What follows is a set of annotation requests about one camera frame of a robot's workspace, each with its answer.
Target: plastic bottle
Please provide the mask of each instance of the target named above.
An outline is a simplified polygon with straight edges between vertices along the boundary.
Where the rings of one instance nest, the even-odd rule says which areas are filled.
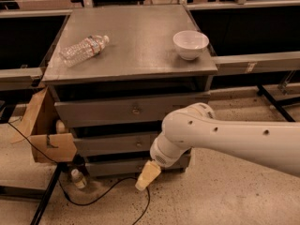
[[[72,182],[78,189],[83,189],[86,186],[86,179],[82,172],[78,169],[73,169],[71,172]]]
[[[98,55],[110,42],[107,36],[90,36],[82,40],[80,43],[63,49],[60,52],[62,59],[68,67]]]

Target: drawer handle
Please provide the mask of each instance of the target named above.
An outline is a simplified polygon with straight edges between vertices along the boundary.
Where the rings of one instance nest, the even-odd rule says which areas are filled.
[[[133,108],[132,113],[135,115],[139,115],[141,113],[141,110],[138,108]]]

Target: brown box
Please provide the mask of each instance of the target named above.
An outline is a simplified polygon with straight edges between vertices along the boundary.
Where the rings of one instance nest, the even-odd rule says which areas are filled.
[[[48,158],[55,162],[70,162],[74,159],[77,149],[71,133],[55,134],[53,129],[57,119],[59,117],[54,100],[46,87],[32,96],[18,130]],[[10,142],[24,140],[21,134],[16,131]],[[32,147],[35,162],[52,162],[36,148]]]

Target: gray countertop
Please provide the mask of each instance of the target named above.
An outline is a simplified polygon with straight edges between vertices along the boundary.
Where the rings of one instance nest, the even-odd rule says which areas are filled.
[[[118,6],[74,9],[58,41],[43,81],[46,84],[185,77],[217,73],[209,51],[183,60],[173,35],[196,30],[181,5]],[[100,55],[74,67],[59,56],[61,49],[90,35],[107,35]]]

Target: cabinet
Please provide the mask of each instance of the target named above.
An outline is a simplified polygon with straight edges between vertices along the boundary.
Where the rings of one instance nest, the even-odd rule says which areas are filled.
[[[185,61],[173,47],[173,35],[189,29],[197,28],[180,5],[72,11],[42,81],[92,176],[138,173],[164,116],[208,101],[205,88],[217,73],[209,51]],[[64,66],[60,49],[90,35],[107,35],[110,44]],[[184,170],[189,160],[185,153],[170,169]]]

